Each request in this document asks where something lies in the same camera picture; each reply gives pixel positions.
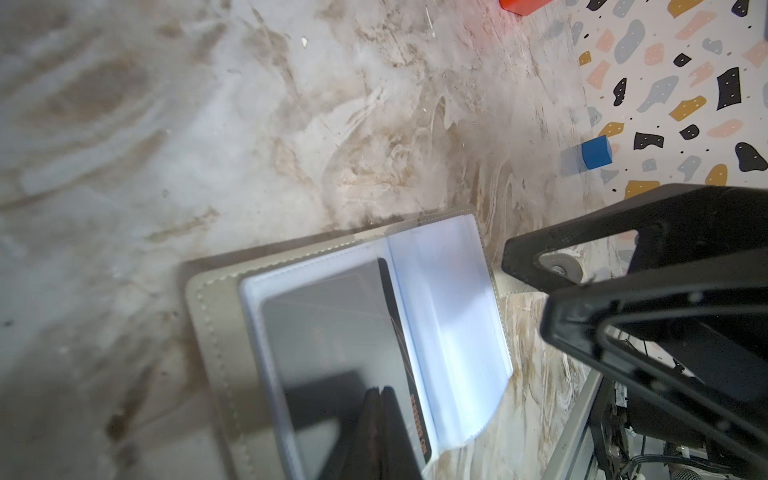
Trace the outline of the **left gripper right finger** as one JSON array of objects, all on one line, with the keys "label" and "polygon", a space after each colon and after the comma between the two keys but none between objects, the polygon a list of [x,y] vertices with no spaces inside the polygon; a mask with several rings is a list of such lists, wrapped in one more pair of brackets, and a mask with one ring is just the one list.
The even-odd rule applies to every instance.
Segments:
[{"label": "left gripper right finger", "polygon": [[385,387],[380,393],[379,417],[380,478],[421,480],[420,468],[391,387]]}]

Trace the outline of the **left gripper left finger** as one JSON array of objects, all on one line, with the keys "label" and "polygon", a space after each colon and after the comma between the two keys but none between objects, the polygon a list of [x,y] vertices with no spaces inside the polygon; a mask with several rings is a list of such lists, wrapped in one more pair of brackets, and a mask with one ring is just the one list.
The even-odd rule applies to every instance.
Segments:
[{"label": "left gripper left finger", "polygon": [[380,390],[369,389],[352,429],[341,436],[321,479],[381,478],[380,407]]}]

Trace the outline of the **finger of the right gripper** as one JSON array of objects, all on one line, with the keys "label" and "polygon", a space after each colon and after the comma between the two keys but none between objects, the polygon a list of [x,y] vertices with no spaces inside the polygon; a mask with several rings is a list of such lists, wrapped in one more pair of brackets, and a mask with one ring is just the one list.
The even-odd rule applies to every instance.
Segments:
[{"label": "finger of the right gripper", "polygon": [[766,478],[766,249],[558,290],[541,335]]},{"label": "finger of the right gripper", "polygon": [[630,249],[630,274],[767,245],[767,191],[760,188],[668,184],[593,213],[513,237],[504,245],[504,273],[544,293],[576,284],[540,258],[614,238]]}]

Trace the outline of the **beige leather card holder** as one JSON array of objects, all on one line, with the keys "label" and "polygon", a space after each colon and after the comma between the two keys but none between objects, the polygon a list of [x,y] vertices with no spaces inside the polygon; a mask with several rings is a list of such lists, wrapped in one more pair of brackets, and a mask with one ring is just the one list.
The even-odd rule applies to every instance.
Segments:
[{"label": "beige leather card holder", "polygon": [[184,300],[238,479],[340,478],[385,389],[420,474],[539,479],[586,377],[469,209],[212,259]]}]

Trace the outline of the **red card tray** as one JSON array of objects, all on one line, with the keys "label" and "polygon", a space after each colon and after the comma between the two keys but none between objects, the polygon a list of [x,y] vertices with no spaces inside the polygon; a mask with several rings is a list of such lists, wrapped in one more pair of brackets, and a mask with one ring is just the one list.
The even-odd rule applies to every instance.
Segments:
[{"label": "red card tray", "polygon": [[552,0],[500,0],[500,6],[519,16],[529,16],[551,3]]}]

